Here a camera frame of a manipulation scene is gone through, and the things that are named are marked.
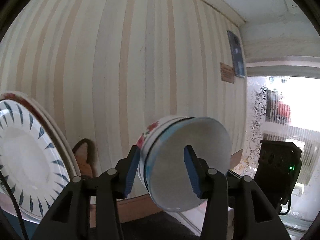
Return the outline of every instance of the brown sign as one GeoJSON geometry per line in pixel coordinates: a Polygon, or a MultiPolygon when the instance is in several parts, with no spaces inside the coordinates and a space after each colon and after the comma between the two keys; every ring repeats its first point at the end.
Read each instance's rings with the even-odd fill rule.
{"type": "Polygon", "coordinates": [[[221,80],[225,82],[235,83],[235,72],[233,67],[220,62],[221,80]]]}

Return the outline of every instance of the wire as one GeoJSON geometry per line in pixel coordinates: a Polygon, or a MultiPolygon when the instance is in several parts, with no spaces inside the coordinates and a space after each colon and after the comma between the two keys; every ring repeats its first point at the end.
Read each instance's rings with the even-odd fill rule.
{"type": "Polygon", "coordinates": [[[288,203],[288,210],[284,213],[280,213],[279,215],[286,215],[289,213],[290,211],[290,208],[291,208],[291,195],[289,195],[289,203],[288,203]]]}
{"type": "Polygon", "coordinates": [[[20,209],[19,209],[19,206],[18,206],[18,203],[8,185],[8,183],[6,182],[2,172],[0,171],[0,180],[2,182],[2,184],[4,185],[5,187],[5,190],[7,191],[7,193],[9,194],[9,197],[11,198],[11,201],[12,201],[12,204],[14,206],[14,209],[17,213],[17,217],[18,217],[18,221],[19,221],[19,224],[20,224],[20,227],[21,227],[21,231],[22,231],[22,234],[23,234],[23,238],[24,240],[29,240],[29,237],[28,237],[28,234],[27,234],[27,230],[26,230],[26,227],[24,226],[24,222],[23,222],[23,219],[22,219],[22,215],[21,215],[21,212],[20,212],[20,209]]]}

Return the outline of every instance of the plate with blue leaf pattern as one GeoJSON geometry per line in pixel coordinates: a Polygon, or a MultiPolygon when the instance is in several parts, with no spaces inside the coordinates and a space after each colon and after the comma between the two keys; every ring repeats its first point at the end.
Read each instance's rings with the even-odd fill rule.
{"type": "Polygon", "coordinates": [[[0,170],[20,209],[41,220],[70,179],[39,119],[14,100],[0,101],[0,170]]]}

